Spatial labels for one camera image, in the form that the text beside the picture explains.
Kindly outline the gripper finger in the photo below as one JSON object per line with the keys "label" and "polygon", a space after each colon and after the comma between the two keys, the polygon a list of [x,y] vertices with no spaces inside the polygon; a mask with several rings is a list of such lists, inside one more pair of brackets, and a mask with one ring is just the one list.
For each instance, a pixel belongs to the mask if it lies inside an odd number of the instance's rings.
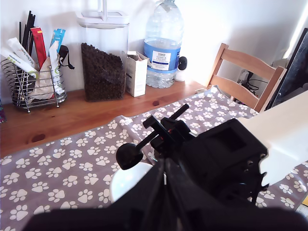
{"label": "gripper finger", "polygon": [[176,201],[185,211],[217,208],[215,199],[196,185],[173,160],[166,160],[166,175]]}
{"label": "gripper finger", "polygon": [[144,139],[145,142],[150,142],[157,135],[163,138],[167,136],[167,130],[160,124],[160,122],[158,122],[158,120],[153,115],[149,116],[142,124],[146,129],[151,127],[154,130]]}
{"label": "gripper finger", "polygon": [[127,193],[113,203],[115,211],[163,211],[165,209],[164,186],[165,160],[159,160],[148,173]]}
{"label": "gripper finger", "polygon": [[191,130],[182,120],[164,118],[161,122],[171,140],[164,141],[161,138],[163,144],[160,157],[183,157],[184,144],[193,140],[195,135],[191,134]]}

